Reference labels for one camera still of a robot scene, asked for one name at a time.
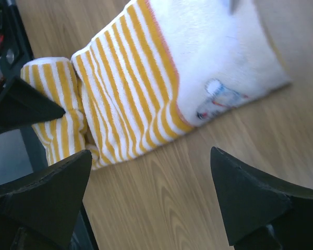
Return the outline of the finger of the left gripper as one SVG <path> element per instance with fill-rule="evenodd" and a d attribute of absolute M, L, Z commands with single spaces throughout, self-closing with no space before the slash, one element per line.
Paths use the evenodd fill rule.
<path fill-rule="evenodd" d="M 0 134 L 61 118 L 65 110 L 20 77 L 0 81 Z"/>

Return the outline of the yellow striped towel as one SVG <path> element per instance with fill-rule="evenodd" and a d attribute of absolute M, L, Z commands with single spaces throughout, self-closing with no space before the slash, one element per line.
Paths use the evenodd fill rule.
<path fill-rule="evenodd" d="M 71 58 L 21 77 L 65 114 L 33 126 L 49 165 L 141 156 L 289 83 L 253 1 L 130 1 Z"/>

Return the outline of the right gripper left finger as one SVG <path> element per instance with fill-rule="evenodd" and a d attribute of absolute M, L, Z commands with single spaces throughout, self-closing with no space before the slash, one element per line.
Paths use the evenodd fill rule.
<path fill-rule="evenodd" d="M 91 163 L 84 149 L 0 185 L 0 249 L 68 249 Z"/>

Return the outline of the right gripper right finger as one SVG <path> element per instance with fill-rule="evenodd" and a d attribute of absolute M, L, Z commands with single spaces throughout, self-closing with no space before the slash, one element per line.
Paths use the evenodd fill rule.
<path fill-rule="evenodd" d="M 313 249 L 313 189 L 279 179 L 217 147 L 211 149 L 210 166 L 230 246 Z"/>

